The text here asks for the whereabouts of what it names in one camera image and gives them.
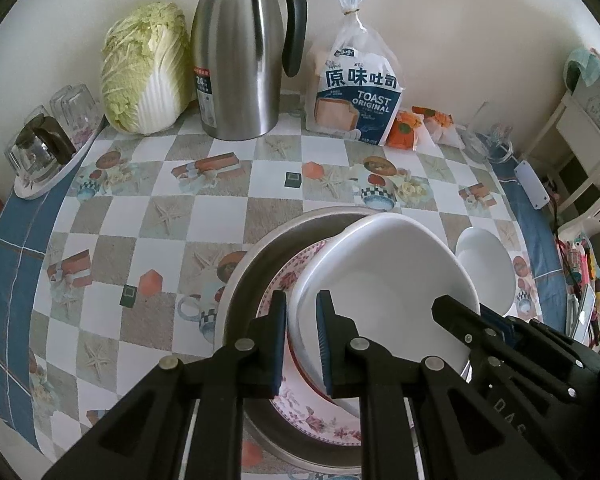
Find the orange snack packet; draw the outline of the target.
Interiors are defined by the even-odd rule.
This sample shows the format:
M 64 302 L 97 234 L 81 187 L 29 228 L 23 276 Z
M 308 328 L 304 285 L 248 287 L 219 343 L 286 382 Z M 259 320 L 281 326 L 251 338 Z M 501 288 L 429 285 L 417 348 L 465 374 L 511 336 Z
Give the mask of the orange snack packet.
M 398 150 L 414 150 L 422 128 L 424 128 L 424 118 L 421 114 L 400 110 L 391 126 L 386 145 Z
M 435 144 L 464 150 L 465 144 L 458 134 L 454 119 L 450 114 L 422 106 L 413 106 L 412 112 L 422 115 L 424 125 Z

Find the stainless steel thermos jug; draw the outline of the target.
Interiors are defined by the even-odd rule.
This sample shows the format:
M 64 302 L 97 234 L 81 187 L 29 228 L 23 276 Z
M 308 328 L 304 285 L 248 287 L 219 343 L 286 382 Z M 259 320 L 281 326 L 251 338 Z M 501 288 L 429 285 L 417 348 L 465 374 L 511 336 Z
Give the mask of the stainless steel thermos jug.
M 212 138 L 260 138 L 278 122 L 282 77 L 297 76 L 306 0 L 199 0 L 192 26 L 202 128 Z

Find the clear glass mug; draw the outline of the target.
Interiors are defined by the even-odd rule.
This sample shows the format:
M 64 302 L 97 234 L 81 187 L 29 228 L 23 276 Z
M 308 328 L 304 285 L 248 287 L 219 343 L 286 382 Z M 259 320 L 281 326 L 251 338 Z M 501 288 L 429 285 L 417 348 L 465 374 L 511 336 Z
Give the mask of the clear glass mug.
M 513 124 L 501 107 L 486 101 L 476 111 L 468 126 L 460 132 L 465 153 L 474 162 L 502 164 L 514 157 Z

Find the napa cabbage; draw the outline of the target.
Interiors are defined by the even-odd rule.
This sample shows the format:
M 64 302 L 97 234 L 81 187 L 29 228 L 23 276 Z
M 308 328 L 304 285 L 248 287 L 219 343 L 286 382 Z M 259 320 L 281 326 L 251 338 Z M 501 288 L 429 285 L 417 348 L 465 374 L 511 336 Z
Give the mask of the napa cabbage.
M 171 128 L 192 97 L 192 47 L 183 11 L 153 2 L 116 21 L 102 46 L 100 94 L 118 131 L 151 134 Z

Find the checkered tablecloth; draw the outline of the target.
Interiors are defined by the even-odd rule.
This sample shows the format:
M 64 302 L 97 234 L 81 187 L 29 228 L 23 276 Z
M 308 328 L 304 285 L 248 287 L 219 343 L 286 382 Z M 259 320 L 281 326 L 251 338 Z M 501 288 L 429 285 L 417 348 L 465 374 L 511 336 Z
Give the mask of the checkered tablecloth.
M 208 356 L 230 274 L 307 211 L 388 206 L 449 246 L 470 226 L 514 259 L 521 318 L 566 322 L 550 234 L 512 166 L 458 148 L 309 133 L 285 96 L 263 138 L 223 142 L 196 110 L 155 136 L 104 130 L 82 164 L 0 215 L 0 449 L 38 478 L 162 356 Z

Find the smartphone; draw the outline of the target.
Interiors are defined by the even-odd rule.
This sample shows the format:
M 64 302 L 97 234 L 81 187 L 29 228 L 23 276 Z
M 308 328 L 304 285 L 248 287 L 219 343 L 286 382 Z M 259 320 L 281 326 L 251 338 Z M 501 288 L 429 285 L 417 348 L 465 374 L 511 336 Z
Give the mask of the smartphone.
M 581 296 L 570 294 L 567 299 L 566 334 L 571 339 L 588 344 L 588 328 L 595 310 L 595 292 L 586 285 Z

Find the pale blue bowl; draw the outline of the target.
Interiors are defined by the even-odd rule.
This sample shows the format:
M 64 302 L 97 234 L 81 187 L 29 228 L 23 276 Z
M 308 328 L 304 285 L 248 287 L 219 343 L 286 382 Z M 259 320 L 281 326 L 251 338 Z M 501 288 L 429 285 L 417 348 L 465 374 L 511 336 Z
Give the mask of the pale blue bowl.
M 506 315 L 514 303 L 516 274 L 500 240 L 487 230 L 471 226 L 460 234 L 455 255 L 474 284 L 480 304 Z

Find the white power adapter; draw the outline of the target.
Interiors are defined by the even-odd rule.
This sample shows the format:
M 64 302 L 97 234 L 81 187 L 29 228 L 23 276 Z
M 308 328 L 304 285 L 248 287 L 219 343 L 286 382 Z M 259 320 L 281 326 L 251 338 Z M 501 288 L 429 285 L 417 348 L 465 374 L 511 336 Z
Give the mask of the white power adapter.
M 516 179 L 526 193 L 528 200 L 535 210 L 540 210 L 550 203 L 550 196 L 544 188 L 532 166 L 522 160 L 514 169 Z

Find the tray with glass cups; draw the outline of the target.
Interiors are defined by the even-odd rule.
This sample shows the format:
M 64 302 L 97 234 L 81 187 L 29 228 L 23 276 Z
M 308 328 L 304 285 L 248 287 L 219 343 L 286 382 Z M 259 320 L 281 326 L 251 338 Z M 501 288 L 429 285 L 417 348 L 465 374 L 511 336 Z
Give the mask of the tray with glass cups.
M 4 155 L 15 173 L 14 192 L 35 200 L 78 166 L 105 125 L 86 84 L 65 86 L 27 117 Z

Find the strawberry pattern bowl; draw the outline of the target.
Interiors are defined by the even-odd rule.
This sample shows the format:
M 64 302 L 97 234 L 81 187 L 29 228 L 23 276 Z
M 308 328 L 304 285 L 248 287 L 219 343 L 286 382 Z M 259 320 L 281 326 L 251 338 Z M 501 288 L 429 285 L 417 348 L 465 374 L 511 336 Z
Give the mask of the strawberry pattern bowl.
M 288 301 L 289 344 L 300 373 L 319 394 L 323 380 L 316 298 L 327 290 L 337 314 L 394 356 L 419 362 L 438 356 L 457 373 L 469 350 L 432 317 L 449 295 L 478 312 L 479 298 L 452 250 L 403 214 L 371 214 L 352 223 L 310 260 Z

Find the toast bread bag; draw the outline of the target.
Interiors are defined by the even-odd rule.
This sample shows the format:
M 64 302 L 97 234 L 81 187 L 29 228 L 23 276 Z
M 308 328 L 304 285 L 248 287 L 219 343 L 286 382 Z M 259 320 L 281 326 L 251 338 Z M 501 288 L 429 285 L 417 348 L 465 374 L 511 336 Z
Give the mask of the toast bread bag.
M 372 145 L 386 142 L 403 75 L 385 40 L 360 19 L 363 0 L 338 0 L 342 18 L 309 50 L 306 128 Z

